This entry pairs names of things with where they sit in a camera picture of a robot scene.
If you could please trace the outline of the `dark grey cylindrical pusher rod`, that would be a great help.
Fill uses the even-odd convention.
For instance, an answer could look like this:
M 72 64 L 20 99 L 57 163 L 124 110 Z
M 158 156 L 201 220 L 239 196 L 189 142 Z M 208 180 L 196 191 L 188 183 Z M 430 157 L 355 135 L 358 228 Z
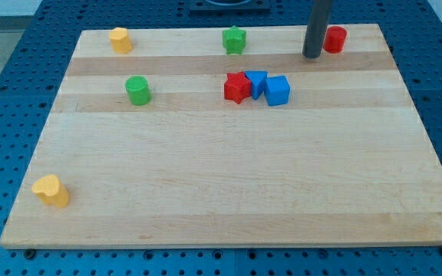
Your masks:
M 313 1 L 302 48 L 305 58 L 316 59 L 321 55 L 333 4 L 333 0 Z

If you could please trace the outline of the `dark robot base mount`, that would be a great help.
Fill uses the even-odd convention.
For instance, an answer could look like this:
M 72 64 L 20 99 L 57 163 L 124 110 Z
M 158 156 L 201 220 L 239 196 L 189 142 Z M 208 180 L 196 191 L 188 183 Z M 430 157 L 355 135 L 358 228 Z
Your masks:
M 188 0 L 190 12 L 269 11 L 270 0 Z

